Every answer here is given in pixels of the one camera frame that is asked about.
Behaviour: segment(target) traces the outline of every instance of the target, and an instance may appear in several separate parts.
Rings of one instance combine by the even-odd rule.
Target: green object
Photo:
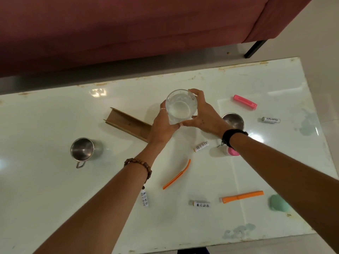
[[[291,206],[278,194],[269,198],[269,208],[274,211],[287,212]]]

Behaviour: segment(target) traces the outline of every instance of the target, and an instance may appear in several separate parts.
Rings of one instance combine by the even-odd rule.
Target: pink plastic bag clip
[[[250,100],[247,100],[247,99],[245,99],[244,97],[241,97],[241,96],[239,96],[239,95],[234,95],[233,100],[235,100],[235,101],[237,101],[237,102],[241,102],[241,103],[247,105],[248,107],[251,107],[251,108],[254,109],[254,110],[255,110],[255,109],[257,108],[257,106],[258,106],[256,103],[251,102]]]

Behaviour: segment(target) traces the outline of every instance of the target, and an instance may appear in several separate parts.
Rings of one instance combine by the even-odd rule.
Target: sofa
[[[0,0],[0,76],[275,38],[311,0]]]

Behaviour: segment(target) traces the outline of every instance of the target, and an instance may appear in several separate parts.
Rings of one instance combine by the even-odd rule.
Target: tile floor
[[[339,170],[339,0],[313,0],[250,59],[252,43],[0,78],[0,94],[300,56],[318,116]],[[209,247],[216,253],[334,253],[316,234]]]

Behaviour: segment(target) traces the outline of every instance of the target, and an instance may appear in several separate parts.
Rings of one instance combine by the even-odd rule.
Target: cup handle
[[[77,168],[82,168],[82,167],[85,165],[86,161],[84,161],[83,164],[82,164],[81,166],[79,166],[80,163],[81,163],[81,161],[78,161],[78,163],[77,163]]]

